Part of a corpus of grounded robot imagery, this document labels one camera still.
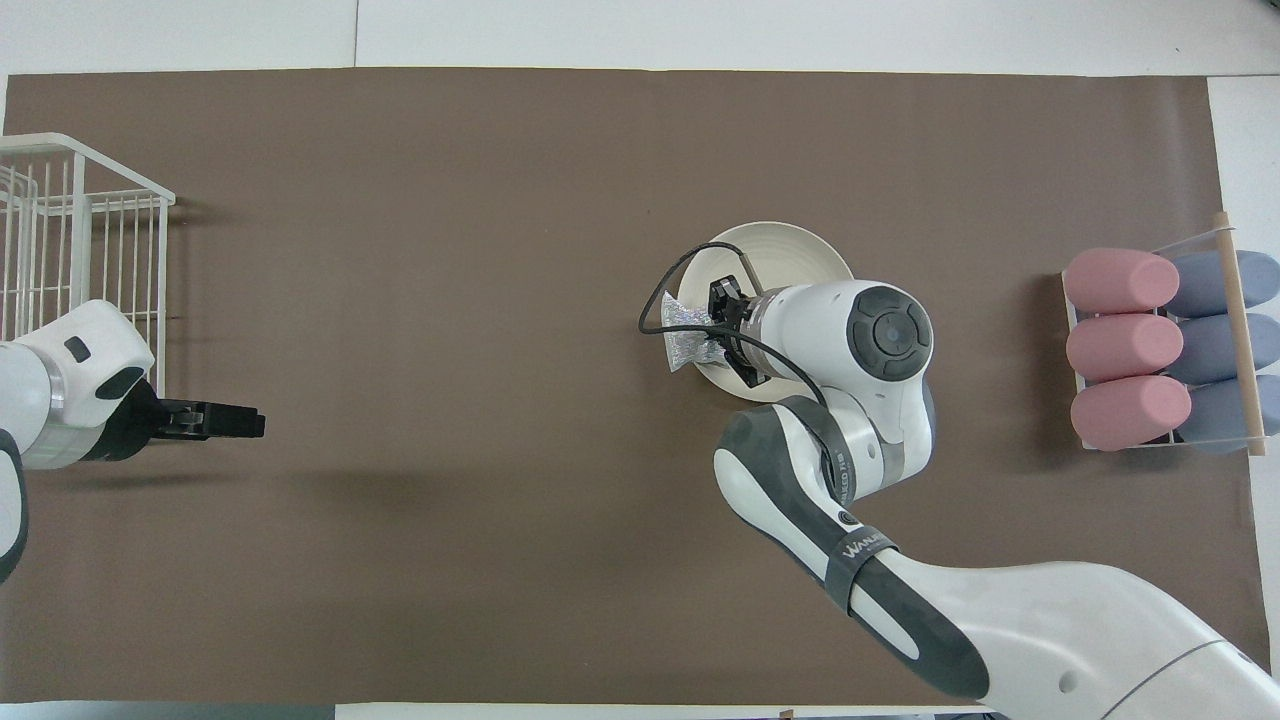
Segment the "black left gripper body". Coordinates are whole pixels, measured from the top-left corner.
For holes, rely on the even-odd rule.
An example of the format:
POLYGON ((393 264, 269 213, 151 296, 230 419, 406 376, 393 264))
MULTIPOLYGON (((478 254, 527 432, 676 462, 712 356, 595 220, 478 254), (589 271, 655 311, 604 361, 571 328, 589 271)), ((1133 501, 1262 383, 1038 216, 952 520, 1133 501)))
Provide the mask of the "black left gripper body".
POLYGON ((141 451, 157 432, 164 439, 179 439, 183 436, 180 428, 195 427, 196 421, 180 421, 178 416, 210 413, 211 406, 205 401, 159 398, 148 380, 138 380, 111 413, 84 460, 125 460, 141 451))

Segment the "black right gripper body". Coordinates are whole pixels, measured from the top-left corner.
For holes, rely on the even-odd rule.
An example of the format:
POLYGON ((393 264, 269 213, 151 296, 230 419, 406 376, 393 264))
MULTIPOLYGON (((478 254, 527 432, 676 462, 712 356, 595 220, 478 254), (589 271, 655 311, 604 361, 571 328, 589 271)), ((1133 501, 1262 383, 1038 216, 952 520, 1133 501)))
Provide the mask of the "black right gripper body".
POLYGON ((751 296, 741 288, 733 288, 733 372, 748 388, 755 388, 768 382, 765 374, 767 359, 756 347, 760 338, 759 320, 754 316, 767 304, 768 293, 751 296))

